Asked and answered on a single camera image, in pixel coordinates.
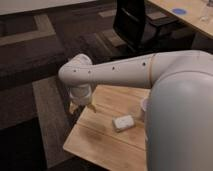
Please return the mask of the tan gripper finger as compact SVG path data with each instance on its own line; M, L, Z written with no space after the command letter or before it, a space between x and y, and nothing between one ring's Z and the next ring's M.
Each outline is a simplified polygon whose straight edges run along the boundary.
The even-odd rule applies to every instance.
M76 105L75 103L70 103L69 113L71 115L73 115L77 109L78 109L78 105Z
M88 104L88 108L90 108L94 113L97 112L96 107L93 104Z

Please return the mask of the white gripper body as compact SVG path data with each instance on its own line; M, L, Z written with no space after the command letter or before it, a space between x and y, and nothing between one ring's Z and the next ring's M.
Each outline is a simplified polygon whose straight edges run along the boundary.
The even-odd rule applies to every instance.
M70 88L71 101L80 106L86 106L92 102L92 89L89 84L83 84Z

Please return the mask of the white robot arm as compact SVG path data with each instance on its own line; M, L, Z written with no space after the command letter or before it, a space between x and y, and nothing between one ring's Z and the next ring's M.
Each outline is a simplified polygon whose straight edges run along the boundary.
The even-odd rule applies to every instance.
M78 54L58 76L77 105L91 102L94 85L148 89L147 171L213 171L213 54L158 52L102 64Z

